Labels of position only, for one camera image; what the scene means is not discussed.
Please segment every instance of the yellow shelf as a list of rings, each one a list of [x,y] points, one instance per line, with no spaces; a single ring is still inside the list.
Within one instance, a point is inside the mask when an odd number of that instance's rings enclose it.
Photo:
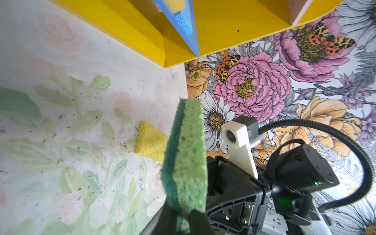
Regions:
[[[161,66],[196,58],[152,0],[52,1]],[[341,1],[314,0],[298,25]],[[291,28],[287,0],[193,0],[193,5],[201,56]]]

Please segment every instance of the white daisy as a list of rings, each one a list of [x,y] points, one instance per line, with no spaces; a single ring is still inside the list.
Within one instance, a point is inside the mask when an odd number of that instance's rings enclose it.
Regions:
[[[337,24],[344,25],[341,33],[356,41],[358,46],[365,45],[366,52],[376,51],[376,0],[344,0],[336,8],[343,16]]]
[[[217,141],[224,154],[228,152],[228,146],[222,139],[222,125],[235,118],[235,112],[230,110],[230,105],[225,104],[223,97],[219,104],[212,93],[201,94],[202,108],[204,113],[205,150],[218,153]]]

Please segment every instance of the purple flower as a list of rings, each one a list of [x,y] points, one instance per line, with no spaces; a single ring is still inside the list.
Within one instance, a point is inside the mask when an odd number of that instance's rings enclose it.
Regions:
[[[344,87],[350,87],[352,85],[354,85],[354,82],[355,82],[355,79],[356,79],[356,76],[354,74],[354,72],[352,72],[349,76],[346,75],[346,74],[343,74],[340,75],[341,77],[340,78],[337,78]]]
[[[362,108],[365,98],[371,96],[369,86],[365,86],[361,91],[354,91],[353,88],[356,86],[355,80],[356,75],[351,73],[350,75],[343,74],[340,75],[340,78],[337,78],[343,85],[343,89],[348,92],[345,93],[342,97],[342,102],[344,102],[349,109]]]
[[[372,118],[368,118],[366,121],[362,121],[362,131],[368,131],[372,135],[376,135],[376,121]]]
[[[358,141],[369,146],[372,141],[376,138],[376,106],[372,106],[372,111],[365,120],[361,123],[361,132],[357,134]]]

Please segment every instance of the screw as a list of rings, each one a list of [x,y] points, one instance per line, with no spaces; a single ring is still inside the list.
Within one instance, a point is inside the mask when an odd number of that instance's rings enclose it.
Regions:
[[[247,224],[248,223],[248,221],[247,221],[247,219],[246,218],[241,218],[241,222],[243,223],[243,224]]]

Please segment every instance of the wall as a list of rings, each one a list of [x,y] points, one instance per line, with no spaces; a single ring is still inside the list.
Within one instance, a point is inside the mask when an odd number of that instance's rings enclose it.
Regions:
[[[138,124],[169,134],[163,69],[44,0],[0,3],[0,234],[138,234],[162,206]]]
[[[330,125],[357,141],[375,164],[376,2],[345,2],[305,26],[185,63],[188,96],[203,103],[208,156],[228,157],[221,125],[247,115],[260,126],[291,118]],[[322,41],[333,36],[334,42],[347,41],[342,51],[330,52],[330,45],[310,42],[319,23],[327,26]],[[298,138],[316,148],[340,180],[339,186],[314,194],[317,205],[344,198],[359,187],[363,171],[356,156],[337,139],[310,128],[269,131],[257,147],[256,164],[267,163],[281,144]],[[358,203],[328,211],[332,233],[376,234],[375,193],[373,189]]]

